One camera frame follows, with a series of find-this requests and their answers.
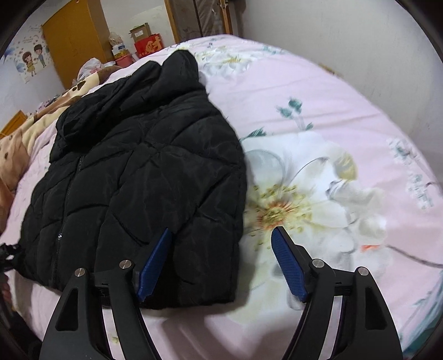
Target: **cartoon couple decal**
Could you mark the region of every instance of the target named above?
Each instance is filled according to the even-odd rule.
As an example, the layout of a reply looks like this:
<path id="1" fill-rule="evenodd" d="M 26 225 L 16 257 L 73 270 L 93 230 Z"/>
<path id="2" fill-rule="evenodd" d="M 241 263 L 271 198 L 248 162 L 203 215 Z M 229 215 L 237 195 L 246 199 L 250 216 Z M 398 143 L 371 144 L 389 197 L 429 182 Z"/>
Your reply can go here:
<path id="1" fill-rule="evenodd" d="M 42 63 L 43 67 L 46 67 L 45 64 L 45 59 L 43 58 L 43 47 L 40 44 L 37 44 L 34 46 L 34 51 L 37 54 L 38 59 L 40 60 L 40 62 Z M 26 51 L 23 56 L 22 59 L 24 61 L 24 63 L 26 64 L 27 67 L 27 71 L 28 73 L 31 73 L 31 76 L 34 76 L 34 74 L 36 74 L 35 72 L 35 63 L 32 61 L 32 54 L 30 51 Z"/>

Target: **metal screw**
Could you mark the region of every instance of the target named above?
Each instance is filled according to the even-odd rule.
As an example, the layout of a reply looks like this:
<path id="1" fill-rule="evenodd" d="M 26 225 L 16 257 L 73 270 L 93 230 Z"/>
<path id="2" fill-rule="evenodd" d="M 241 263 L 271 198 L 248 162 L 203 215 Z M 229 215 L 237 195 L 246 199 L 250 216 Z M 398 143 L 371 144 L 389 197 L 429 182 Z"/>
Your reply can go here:
<path id="1" fill-rule="evenodd" d="M 358 273 L 359 273 L 361 276 L 368 276 L 368 275 L 369 275 L 369 270 L 366 269 L 365 267 L 359 267 L 359 268 L 358 268 Z"/>
<path id="2" fill-rule="evenodd" d="M 314 260 L 312 260 L 312 265 L 314 265 L 317 268 L 321 268 L 321 267 L 325 266 L 325 263 L 323 262 L 323 260 L 314 259 Z"/>
<path id="3" fill-rule="evenodd" d="M 75 272 L 74 275 L 77 276 L 78 278 L 83 276 L 84 274 L 86 274 L 86 270 L 83 269 L 82 267 L 78 268 Z"/>
<path id="4" fill-rule="evenodd" d="M 120 268 L 122 268 L 122 269 L 127 269 L 131 265 L 132 265 L 131 260 L 123 260 L 123 261 L 120 261 L 120 264 L 119 264 Z"/>

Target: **floral bed sheet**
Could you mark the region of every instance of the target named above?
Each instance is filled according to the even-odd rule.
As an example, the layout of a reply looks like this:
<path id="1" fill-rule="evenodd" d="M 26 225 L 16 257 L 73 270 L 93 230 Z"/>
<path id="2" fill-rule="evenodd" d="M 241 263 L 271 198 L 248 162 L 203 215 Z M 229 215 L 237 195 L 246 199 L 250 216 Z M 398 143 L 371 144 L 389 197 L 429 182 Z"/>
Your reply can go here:
<path id="1" fill-rule="evenodd" d="M 405 358 L 423 343 L 443 302 L 443 197 L 420 152 L 341 79 L 282 49 L 229 35 L 163 49 L 111 75 L 128 76 L 177 49 L 197 59 L 210 100 L 235 129 L 248 166 L 237 299 L 194 309 L 142 310 L 164 359 L 277 360 L 303 311 L 270 247 L 275 226 L 313 258 L 366 266 L 393 316 Z M 38 138 L 0 241 L 16 243 L 32 190 L 49 166 L 55 125 Z M 59 294 L 9 274 L 15 307 L 43 339 Z M 334 345 L 334 302 L 321 359 Z M 111 351 L 123 359 L 112 312 Z"/>

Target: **plastic bag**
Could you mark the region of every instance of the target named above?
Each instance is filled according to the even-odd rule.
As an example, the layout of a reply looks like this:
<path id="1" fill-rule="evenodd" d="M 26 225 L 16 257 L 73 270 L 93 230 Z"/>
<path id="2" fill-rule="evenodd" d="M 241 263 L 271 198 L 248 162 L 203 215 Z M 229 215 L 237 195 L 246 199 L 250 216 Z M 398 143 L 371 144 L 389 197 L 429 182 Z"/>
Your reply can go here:
<path id="1" fill-rule="evenodd" d="M 109 34 L 109 43 L 111 44 L 111 46 L 116 46 L 118 44 L 123 43 L 123 40 L 121 39 L 121 36 L 116 34 L 115 32 L 111 32 Z"/>
<path id="2" fill-rule="evenodd" d="M 78 72 L 77 80 L 81 81 L 85 78 L 87 78 L 89 75 L 96 73 L 100 69 L 103 68 L 103 64 L 99 59 L 92 58 L 88 60 Z"/>

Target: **blue gripper pad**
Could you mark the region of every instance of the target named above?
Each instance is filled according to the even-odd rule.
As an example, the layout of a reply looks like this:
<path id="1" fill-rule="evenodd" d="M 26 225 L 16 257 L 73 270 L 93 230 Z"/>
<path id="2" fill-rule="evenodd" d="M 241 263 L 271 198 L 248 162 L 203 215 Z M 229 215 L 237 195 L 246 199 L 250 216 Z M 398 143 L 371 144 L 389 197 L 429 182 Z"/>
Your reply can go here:
<path id="1" fill-rule="evenodd" d="M 139 289 L 137 291 L 139 301 L 144 301 L 146 297 L 152 295 L 166 261 L 171 242 L 172 234 L 166 229 L 140 272 Z"/>
<path id="2" fill-rule="evenodd" d="M 306 302 L 308 292 L 304 273 L 278 228 L 272 231 L 271 246 L 292 295 L 301 302 Z"/>

